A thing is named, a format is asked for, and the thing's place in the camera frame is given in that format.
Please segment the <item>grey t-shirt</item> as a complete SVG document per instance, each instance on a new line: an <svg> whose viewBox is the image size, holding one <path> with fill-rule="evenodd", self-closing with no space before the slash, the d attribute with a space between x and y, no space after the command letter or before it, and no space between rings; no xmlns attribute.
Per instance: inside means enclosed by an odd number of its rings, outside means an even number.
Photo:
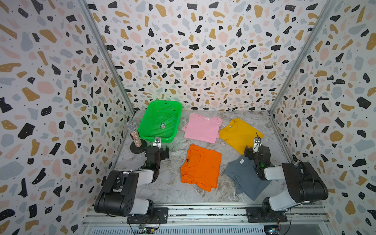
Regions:
<svg viewBox="0 0 376 235"><path fill-rule="evenodd" d="M237 195L247 196L253 201L267 197L265 190L271 182L262 181L256 175L254 160L240 157L229 162L224 172L234 183Z"/></svg>

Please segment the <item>green plastic basket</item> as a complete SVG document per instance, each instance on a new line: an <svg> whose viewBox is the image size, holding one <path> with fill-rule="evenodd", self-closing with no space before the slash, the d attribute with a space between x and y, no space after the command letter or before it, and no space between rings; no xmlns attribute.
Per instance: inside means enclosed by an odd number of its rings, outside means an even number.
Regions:
<svg viewBox="0 0 376 235"><path fill-rule="evenodd" d="M156 100L149 104L138 128L141 139L171 143L178 130L183 106L177 101Z"/></svg>

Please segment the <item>orange t-shirt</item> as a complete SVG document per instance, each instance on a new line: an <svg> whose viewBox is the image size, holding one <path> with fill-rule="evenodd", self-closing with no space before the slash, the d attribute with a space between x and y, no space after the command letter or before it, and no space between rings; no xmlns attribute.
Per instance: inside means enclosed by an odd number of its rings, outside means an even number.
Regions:
<svg viewBox="0 0 376 235"><path fill-rule="evenodd" d="M217 188L222 154L191 144L180 167L181 182L210 192Z"/></svg>

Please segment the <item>pink t-shirt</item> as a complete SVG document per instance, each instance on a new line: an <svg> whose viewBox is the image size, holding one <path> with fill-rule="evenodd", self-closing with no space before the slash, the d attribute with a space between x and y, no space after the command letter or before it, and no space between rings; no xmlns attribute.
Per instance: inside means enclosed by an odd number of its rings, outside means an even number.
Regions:
<svg viewBox="0 0 376 235"><path fill-rule="evenodd" d="M223 120L219 117L206 117L200 114L191 113L188 123L182 128L187 139L203 141L215 144L219 138L219 128Z"/></svg>

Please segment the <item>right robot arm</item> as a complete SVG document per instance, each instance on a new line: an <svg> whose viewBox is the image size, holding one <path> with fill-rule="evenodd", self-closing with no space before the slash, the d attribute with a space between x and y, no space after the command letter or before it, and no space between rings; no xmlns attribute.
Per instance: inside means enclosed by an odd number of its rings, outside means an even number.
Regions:
<svg viewBox="0 0 376 235"><path fill-rule="evenodd" d="M271 165L270 149L261 143L246 147L244 156L254 161L256 176L262 181L284 180L287 189L278 195L265 198L260 214L268 216L285 212L290 208L317 201L326 200L329 190L309 162L298 159L278 166Z"/></svg>

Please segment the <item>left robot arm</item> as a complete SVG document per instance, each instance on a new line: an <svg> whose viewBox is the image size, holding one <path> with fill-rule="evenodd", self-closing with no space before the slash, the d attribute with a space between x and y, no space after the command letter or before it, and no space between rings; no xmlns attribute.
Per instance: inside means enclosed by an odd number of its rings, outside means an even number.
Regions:
<svg viewBox="0 0 376 235"><path fill-rule="evenodd" d="M148 147L146 161L136 171L112 170L94 203L96 213L109 216L137 216L151 221L157 213L152 200L136 197L137 187L153 183L160 173L161 161L169 158L169 147Z"/></svg>

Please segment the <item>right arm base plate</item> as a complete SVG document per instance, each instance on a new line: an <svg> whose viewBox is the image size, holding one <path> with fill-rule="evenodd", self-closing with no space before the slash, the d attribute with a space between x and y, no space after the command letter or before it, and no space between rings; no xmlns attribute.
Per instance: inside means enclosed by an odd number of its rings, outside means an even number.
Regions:
<svg viewBox="0 0 376 235"><path fill-rule="evenodd" d="M286 212L283 211L273 211L263 207L246 207L245 210L249 223L288 222Z"/></svg>

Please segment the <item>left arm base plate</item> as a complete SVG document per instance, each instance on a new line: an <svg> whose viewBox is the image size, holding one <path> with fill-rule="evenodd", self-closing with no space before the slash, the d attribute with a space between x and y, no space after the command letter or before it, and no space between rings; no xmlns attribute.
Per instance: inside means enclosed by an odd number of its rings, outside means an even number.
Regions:
<svg viewBox="0 0 376 235"><path fill-rule="evenodd" d="M149 209L146 214L132 214L128 216L128 224L166 224L168 220L168 207Z"/></svg>

